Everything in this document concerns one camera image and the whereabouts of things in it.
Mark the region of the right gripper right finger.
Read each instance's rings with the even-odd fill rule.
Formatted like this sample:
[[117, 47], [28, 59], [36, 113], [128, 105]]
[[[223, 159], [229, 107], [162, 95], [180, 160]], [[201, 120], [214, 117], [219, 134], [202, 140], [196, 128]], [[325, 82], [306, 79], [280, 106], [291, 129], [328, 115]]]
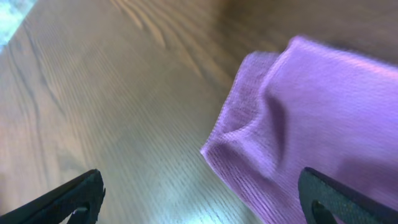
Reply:
[[308, 224], [397, 223], [397, 211], [312, 169], [304, 168], [298, 179], [300, 205]]

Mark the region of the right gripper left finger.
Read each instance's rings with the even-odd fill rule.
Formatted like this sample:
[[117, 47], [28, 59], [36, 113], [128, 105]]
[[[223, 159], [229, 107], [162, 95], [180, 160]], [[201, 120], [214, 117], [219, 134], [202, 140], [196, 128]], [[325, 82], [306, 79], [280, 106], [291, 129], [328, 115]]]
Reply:
[[92, 169], [1, 216], [4, 224], [95, 224], [106, 194], [101, 172]]

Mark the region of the purple microfiber cloth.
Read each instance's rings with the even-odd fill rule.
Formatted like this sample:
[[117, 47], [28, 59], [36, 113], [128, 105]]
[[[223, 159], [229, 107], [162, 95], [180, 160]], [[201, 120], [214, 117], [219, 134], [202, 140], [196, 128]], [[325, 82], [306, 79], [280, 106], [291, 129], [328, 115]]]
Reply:
[[305, 167], [397, 208], [397, 67], [301, 36], [249, 54], [201, 153], [265, 223], [305, 222]]

